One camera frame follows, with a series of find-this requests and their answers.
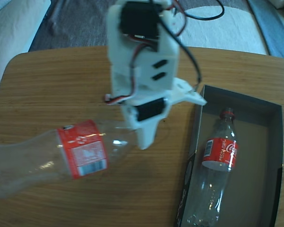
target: black box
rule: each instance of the black box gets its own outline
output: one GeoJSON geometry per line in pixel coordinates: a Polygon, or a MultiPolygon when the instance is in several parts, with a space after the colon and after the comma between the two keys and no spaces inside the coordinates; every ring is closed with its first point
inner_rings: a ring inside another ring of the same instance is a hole
{"type": "Polygon", "coordinates": [[[217,227],[273,227],[283,166],[283,116],[280,105],[205,85],[207,101],[198,106],[175,227],[188,226],[187,207],[203,158],[202,146],[224,107],[234,109],[238,158],[224,192],[217,227]]]}

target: white rug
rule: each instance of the white rug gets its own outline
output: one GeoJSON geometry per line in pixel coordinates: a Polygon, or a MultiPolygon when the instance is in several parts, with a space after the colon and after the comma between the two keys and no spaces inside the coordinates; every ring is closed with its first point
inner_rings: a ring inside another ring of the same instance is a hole
{"type": "MultiPolygon", "coordinates": [[[[187,13],[201,17],[219,14],[218,6],[189,9],[187,13]]],[[[183,15],[176,15],[174,31],[183,25],[183,15]]],[[[250,53],[268,54],[265,41],[254,16],[241,9],[225,7],[223,17],[212,21],[188,19],[186,30],[180,36],[186,46],[206,47],[250,53]]]]}

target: robotic arm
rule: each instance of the robotic arm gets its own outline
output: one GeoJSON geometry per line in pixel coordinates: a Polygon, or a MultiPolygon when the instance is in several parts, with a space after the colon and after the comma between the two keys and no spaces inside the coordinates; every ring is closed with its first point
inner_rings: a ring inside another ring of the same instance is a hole
{"type": "MultiPolygon", "coordinates": [[[[161,19],[172,26],[172,0],[154,0],[161,19]]],[[[120,105],[127,126],[136,130],[140,149],[153,142],[159,121],[172,105],[206,101],[177,78],[179,45],[158,22],[149,0],[118,0],[108,12],[108,56],[112,94],[108,105],[120,105]]]]}

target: coca-cola logo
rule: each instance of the coca-cola logo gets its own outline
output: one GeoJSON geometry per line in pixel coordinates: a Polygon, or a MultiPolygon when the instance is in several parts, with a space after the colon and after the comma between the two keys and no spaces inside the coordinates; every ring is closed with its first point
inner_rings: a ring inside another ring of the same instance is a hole
{"type": "Polygon", "coordinates": [[[232,154],[234,154],[234,156],[237,155],[237,151],[238,151],[238,149],[235,148],[235,143],[231,143],[231,144],[227,145],[227,147],[226,147],[226,152],[232,153],[232,154]]]}

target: carpet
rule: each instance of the carpet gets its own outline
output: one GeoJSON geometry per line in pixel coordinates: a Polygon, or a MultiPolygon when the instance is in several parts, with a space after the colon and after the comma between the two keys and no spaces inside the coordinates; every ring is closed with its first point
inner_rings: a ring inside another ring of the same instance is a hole
{"type": "MultiPolygon", "coordinates": [[[[221,8],[205,6],[186,12],[201,17],[218,15],[221,8]]],[[[183,25],[183,15],[176,15],[174,31],[183,25]]],[[[259,54],[268,54],[265,41],[254,16],[244,10],[225,7],[223,17],[212,21],[188,20],[187,29],[180,36],[186,46],[206,47],[259,54]]]]}
{"type": "MultiPolygon", "coordinates": [[[[216,6],[215,0],[180,0],[185,10],[216,6]]],[[[106,13],[115,0],[52,0],[30,51],[106,45],[106,13]]],[[[246,0],[222,0],[228,8],[249,12],[246,0]]]]}
{"type": "Polygon", "coordinates": [[[269,54],[284,58],[284,26],[267,0],[248,0],[265,38],[269,54]]]}

